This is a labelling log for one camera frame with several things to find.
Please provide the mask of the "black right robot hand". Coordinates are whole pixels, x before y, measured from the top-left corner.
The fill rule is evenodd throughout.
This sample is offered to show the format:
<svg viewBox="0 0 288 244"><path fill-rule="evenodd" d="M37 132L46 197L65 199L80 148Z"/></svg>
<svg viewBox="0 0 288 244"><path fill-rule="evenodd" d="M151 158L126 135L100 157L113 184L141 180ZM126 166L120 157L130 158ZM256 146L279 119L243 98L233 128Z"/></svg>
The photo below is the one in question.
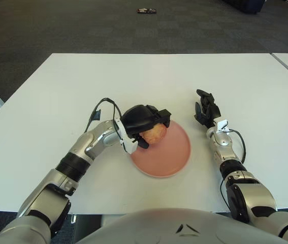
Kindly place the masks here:
<svg viewBox="0 0 288 244"><path fill-rule="evenodd" d="M228 120L221 117L219 107L215 104L212 93L207 93L201 89L196 90L200 97L200 103L195 102L195 119L206 128L216 127L216 133L226 132L228 128Z"/></svg>

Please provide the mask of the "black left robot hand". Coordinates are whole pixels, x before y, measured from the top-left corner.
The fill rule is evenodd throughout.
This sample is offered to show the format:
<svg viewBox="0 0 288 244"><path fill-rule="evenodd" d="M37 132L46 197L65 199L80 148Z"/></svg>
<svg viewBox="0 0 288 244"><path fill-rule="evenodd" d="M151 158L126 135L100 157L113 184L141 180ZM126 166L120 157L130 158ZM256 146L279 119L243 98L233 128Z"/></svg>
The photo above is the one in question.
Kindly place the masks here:
<svg viewBox="0 0 288 244"><path fill-rule="evenodd" d="M170 117L171 113L166 109L158 110L152 105L136 105L120 118L114 119L113 126L124 151L131 155L138 147L148 149L153 142L145 139L143 134L157 125L168 128Z"/></svg>

